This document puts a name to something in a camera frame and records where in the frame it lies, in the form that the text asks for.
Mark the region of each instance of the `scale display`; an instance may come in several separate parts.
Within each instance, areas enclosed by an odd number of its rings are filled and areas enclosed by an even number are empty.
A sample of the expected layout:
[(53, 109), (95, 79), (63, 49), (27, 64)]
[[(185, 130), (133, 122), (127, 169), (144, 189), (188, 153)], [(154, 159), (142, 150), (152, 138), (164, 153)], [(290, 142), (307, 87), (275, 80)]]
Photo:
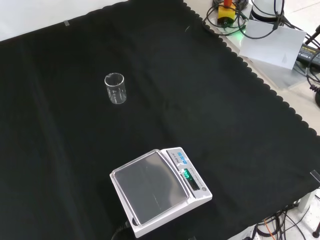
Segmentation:
[(182, 173), (184, 178), (188, 181), (188, 183), (190, 184), (191, 188), (193, 189), (193, 191), (197, 191), (200, 190), (198, 184), (196, 183), (196, 181), (194, 180), (194, 178), (192, 177), (191, 173), (189, 172), (188, 168), (184, 168), (182, 169)]

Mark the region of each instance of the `black tablecloth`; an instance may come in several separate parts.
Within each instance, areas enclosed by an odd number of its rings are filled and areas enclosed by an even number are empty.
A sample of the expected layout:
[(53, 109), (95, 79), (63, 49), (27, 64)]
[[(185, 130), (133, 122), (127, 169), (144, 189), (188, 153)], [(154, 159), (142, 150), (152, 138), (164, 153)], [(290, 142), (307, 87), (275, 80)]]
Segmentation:
[(183, 147), (213, 199), (141, 239), (226, 240), (317, 187), (315, 131), (182, 1), (69, 23), (0, 43), (1, 239), (110, 239), (126, 215), (109, 174), (153, 149)]

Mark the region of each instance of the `digital scale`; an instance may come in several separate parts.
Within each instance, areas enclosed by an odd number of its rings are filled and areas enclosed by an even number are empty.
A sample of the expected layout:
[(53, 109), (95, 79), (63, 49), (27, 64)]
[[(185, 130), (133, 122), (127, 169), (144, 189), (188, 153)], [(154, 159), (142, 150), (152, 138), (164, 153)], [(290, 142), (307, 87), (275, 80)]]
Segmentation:
[(110, 177), (137, 238), (212, 199), (181, 147), (155, 149)]

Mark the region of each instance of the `orange cable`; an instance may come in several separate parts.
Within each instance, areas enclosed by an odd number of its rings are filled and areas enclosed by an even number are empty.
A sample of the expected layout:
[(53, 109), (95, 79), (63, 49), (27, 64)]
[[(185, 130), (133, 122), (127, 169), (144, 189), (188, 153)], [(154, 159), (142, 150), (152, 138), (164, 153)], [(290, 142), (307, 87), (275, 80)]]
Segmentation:
[(269, 227), (268, 227), (268, 224), (267, 224), (266, 220), (264, 219), (263, 221), (264, 221), (264, 224), (265, 224), (265, 226), (266, 226), (266, 229), (268, 229), (268, 231), (269, 231), (271, 237), (273, 238), (273, 240), (276, 240), (275, 237), (272, 235), (272, 233), (271, 233), (271, 231), (270, 231), (270, 229), (269, 229)]

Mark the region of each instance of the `power adapter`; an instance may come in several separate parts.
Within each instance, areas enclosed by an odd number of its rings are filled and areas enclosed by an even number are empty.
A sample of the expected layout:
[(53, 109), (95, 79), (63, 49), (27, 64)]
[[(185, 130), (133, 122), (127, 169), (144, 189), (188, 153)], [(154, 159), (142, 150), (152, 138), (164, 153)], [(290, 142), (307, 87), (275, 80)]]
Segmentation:
[[(302, 44), (296, 60), (302, 64), (308, 65), (311, 58), (318, 52), (320, 52), (319, 49)], [(320, 70), (320, 54), (313, 59), (311, 67)]]

